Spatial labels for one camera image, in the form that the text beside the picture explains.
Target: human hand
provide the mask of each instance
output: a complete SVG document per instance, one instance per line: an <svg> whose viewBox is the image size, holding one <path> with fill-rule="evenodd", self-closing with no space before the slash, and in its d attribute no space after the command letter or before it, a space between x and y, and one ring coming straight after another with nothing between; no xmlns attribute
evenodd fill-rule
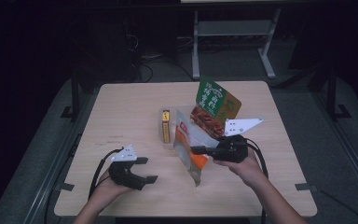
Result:
<svg viewBox="0 0 358 224"><path fill-rule="evenodd" d="M217 160L213 160L213 162L227 166L232 173L238 175L243 183L251 188L255 185L256 181L265 178L255 157L255 152L251 148L248 148L248 156L240 163Z"/></svg>
<svg viewBox="0 0 358 224"><path fill-rule="evenodd" d="M116 184L106 170L98 181L98 185L92 192L89 201L84 205L77 215L74 224L90 224L104 210L104 208L114 201L121 194L131 189Z"/></svg>
<svg viewBox="0 0 358 224"><path fill-rule="evenodd" d="M118 196L130 190L128 187L116 184L106 170L100 177L87 205L92 205L93 209L102 212Z"/></svg>

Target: black cable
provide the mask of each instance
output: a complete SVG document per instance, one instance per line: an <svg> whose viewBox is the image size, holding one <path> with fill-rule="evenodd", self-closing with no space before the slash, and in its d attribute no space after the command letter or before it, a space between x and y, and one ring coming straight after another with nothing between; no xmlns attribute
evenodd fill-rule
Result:
<svg viewBox="0 0 358 224"><path fill-rule="evenodd" d="M107 177L105 177L103 180L101 180L100 182L98 182L98 184L95 186L95 188L98 188L98 186L100 186L100 184L102 183L102 182L104 182L107 178L109 178L110 177L110 175L109 176L107 176Z"/></svg>
<svg viewBox="0 0 358 224"><path fill-rule="evenodd" d="M185 70L185 68L184 68L182 65L178 64L178 63L174 63L174 62L170 62L170 61L164 61L164 62L148 62L148 63L171 63L171 64L176 65L176 66L178 66L179 68L181 68L181 69L186 73L186 75L187 75L192 81L196 81L196 80Z"/></svg>
<svg viewBox="0 0 358 224"><path fill-rule="evenodd" d="M149 81L152 79L153 75L154 75L153 69L152 69L150 66L148 66L148 65L146 65L146 64L144 64L144 63L141 63L140 65L141 65L141 66L144 66L144 67L146 67L146 68L148 68L149 71L150 71L150 76L149 76L149 78L148 78L147 80L145 80L145 81L144 81L144 79L142 78L142 73L140 73L140 79L141 79L141 81L142 81L143 83L149 82Z"/></svg>
<svg viewBox="0 0 358 224"><path fill-rule="evenodd" d="M103 159L101 159L100 164L98 165L98 168L95 171L94 177L92 178L91 186L89 187L89 198L91 197L92 192L94 192L95 188L97 187L96 184L97 184L98 176L100 175L100 172L103 169L103 165L104 165L106 159L109 158L109 156L112 155L113 153L119 152L122 149L123 148L112 150L108 154L106 154L106 156Z"/></svg>

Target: dark background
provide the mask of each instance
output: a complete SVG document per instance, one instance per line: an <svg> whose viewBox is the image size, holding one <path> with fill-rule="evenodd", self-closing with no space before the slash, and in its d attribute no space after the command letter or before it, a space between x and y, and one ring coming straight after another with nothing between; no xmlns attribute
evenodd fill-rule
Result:
<svg viewBox="0 0 358 224"><path fill-rule="evenodd" d="M144 50L155 48L173 58L175 38L191 35L189 11L142 11L128 20L124 12L85 19L56 9L48 0L0 0L0 197L54 96L74 71L85 91L104 82L131 82L136 77L132 64L142 51L127 51L126 34L140 36ZM358 1L286 8L276 36L298 39L293 68L329 62L358 94Z"/></svg>

